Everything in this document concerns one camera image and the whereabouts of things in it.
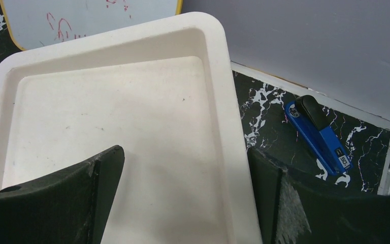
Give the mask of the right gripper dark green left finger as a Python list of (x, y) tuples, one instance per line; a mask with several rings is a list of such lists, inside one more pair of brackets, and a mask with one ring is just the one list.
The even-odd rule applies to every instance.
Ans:
[(100, 243), (124, 161), (116, 145), (0, 190), (0, 243)]

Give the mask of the white drawer organizer box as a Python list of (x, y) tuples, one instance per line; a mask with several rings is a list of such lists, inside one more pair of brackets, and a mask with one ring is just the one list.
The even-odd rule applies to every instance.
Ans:
[(190, 12), (0, 63), (0, 190), (114, 145), (103, 243), (261, 243), (222, 24)]

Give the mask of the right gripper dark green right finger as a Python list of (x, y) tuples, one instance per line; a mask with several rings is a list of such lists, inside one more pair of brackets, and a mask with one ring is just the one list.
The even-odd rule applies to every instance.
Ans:
[(390, 195), (351, 192), (251, 147), (263, 243), (390, 243)]

